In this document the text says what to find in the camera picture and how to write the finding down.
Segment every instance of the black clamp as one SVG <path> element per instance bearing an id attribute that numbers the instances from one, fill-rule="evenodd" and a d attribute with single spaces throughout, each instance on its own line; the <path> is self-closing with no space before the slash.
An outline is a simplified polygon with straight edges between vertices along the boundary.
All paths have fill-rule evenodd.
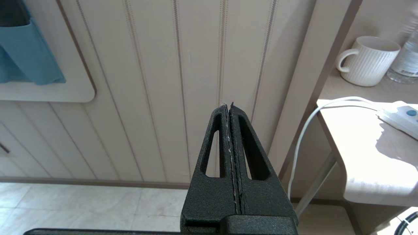
<path id="1" fill-rule="evenodd" d="M 219 131 L 220 178 L 206 176 Z M 251 178 L 247 177 L 247 158 Z M 182 233 L 297 234 L 298 218 L 244 111 L 215 109 L 181 212 Z"/>

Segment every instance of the blue cloth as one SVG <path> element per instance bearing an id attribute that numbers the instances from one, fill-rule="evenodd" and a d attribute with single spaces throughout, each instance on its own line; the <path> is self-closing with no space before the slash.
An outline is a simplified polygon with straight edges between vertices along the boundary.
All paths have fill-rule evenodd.
<path id="1" fill-rule="evenodd" d="M 6 82 L 66 82 L 32 18 L 25 26 L 0 27 L 0 83 Z"/>

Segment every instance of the blue button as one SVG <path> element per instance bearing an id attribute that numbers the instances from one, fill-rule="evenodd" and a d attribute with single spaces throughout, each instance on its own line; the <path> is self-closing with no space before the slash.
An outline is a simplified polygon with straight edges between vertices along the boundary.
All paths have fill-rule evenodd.
<path id="1" fill-rule="evenodd" d="M 406 112 L 406 114 L 408 114 L 409 116 L 415 116 L 415 115 L 417 115 L 417 111 L 415 111 L 415 110 L 408 110 Z"/>

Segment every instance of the mug handle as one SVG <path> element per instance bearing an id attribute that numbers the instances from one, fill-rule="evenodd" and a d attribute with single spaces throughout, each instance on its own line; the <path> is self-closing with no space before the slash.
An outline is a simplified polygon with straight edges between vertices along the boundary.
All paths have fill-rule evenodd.
<path id="1" fill-rule="evenodd" d="M 348 49 L 346 51 L 344 51 L 343 53 L 341 53 L 338 57 L 337 60 L 335 61 L 335 67 L 337 67 L 337 69 L 340 72 L 343 73 L 348 73 L 349 69 L 347 67 L 341 67 L 341 62 L 343 61 L 343 59 L 345 59 L 347 56 L 349 55 L 357 55 L 359 53 L 359 50 L 357 49 Z"/>

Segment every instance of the white floor tile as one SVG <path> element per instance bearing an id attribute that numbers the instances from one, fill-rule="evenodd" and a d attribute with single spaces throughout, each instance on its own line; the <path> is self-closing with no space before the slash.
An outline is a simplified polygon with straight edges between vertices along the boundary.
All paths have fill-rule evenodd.
<path id="1" fill-rule="evenodd" d="M 71 221 L 70 228 L 130 230 L 134 214 L 81 213 Z"/>
<path id="2" fill-rule="evenodd" d="M 134 219 L 134 214 L 41 209 L 13 210 L 3 226 L 0 227 L 0 234 L 22 235 L 25 231 L 34 228 L 130 230 Z"/>
<path id="3" fill-rule="evenodd" d="M 0 228 L 0 234 L 22 235 L 33 228 L 69 228 L 71 221 L 79 216 L 77 212 L 63 212 L 36 209 L 13 209 Z"/>
<path id="4" fill-rule="evenodd" d="M 340 206 L 309 205 L 299 218 L 299 235 L 355 235 L 347 212 Z"/>
<path id="5" fill-rule="evenodd" d="M 135 215 L 132 230 L 180 232 L 180 217 Z"/>
<path id="6" fill-rule="evenodd" d="M 185 189 L 143 189 L 136 214 L 180 216 Z"/>
<path id="7" fill-rule="evenodd" d="M 30 187 L 30 184 L 0 183 L 0 207 L 15 208 Z"/>
<path id="8" fill-rule="evenodd" d="M 17 208 L 132 214 L 140 188 L 84 185 L 33 185 Z"/>
<path id="9" fill-rule="evenodd" d="M 0 208 L 0 227 L 4 224 L 12 211 L 13 208 Z"/>

